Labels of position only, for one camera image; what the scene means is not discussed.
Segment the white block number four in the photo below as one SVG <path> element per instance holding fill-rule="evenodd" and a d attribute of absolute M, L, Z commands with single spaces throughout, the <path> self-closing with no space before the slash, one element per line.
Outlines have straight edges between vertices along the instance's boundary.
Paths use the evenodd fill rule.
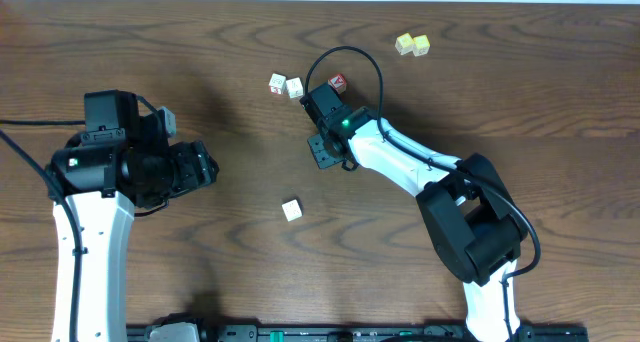
<path fill-rule="evenodd" d="M 288 222 L 294 221 L 303 216 L 302 208 L 297 199 L 292 199 L 282 205 L 285 218 Z"/>

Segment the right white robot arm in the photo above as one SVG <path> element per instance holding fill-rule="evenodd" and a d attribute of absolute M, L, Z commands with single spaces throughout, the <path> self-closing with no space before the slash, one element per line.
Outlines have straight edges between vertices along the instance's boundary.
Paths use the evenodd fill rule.
<path fill-rule="evenodd" d="M 539 240 L 494 166 L 461 160 L 399 133 L 367 108 L 306 110 L 318 129 L 309 143 L 320 167 L 376 171 L 414 196 L 436 254 L 464 285 L 466 327 L 478 341 L 509 341 L 520 326 L 512 278 L 521 243 Z"/>

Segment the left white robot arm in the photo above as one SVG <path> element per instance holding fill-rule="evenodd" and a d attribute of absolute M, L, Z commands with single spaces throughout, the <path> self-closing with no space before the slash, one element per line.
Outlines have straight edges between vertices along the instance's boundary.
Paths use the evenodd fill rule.
<path fill-rule="evenodd" d="M 133 221 L 215 182 L 219 167 L 200 141 L 96 141 L 74 135 L 46 171 L 58 267 L 54 341 L 124 341 L 126 261 Z"/>

